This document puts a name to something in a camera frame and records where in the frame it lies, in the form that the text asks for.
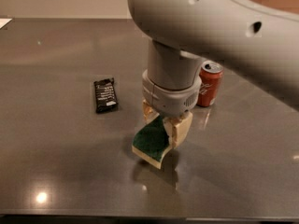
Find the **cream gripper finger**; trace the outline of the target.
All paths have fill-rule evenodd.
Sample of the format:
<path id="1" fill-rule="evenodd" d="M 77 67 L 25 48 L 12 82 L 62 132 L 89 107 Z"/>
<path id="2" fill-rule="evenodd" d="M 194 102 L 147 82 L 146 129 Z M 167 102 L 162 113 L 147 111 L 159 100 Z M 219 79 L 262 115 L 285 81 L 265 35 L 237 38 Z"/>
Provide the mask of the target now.
<path id="1" fill-rule="evenodd" d="M 146 124 L 153 122 L 155 119 L 157 119 L 160 116 L 160 114 L 156 110 L 154 110 L 146 100 L 143 100 L 142 108 L 143 108 L 143 117 Z"/>
<path id="2" fill-rule="evenodd" d="M 192 112 L 184 112 L 178 118 L 163 118 L 165 131 L 171 148 L 176 148 L 183 143 L 187 137 L 192 124 Z"/>

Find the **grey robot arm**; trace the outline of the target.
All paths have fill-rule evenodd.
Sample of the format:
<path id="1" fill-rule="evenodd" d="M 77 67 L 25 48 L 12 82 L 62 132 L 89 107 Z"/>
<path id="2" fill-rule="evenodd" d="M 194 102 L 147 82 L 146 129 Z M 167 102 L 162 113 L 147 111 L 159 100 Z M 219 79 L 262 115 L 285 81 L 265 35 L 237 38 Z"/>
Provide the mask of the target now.
<path id="1" fill-rule="evenodd" d="M 299 103 L 299 18 L 250 0 L 128 0 L 151 40 L 146 101 L 178 117 L 200 79 L 178 57 L 192 53 L 234 70 L 291 107 Z"/>

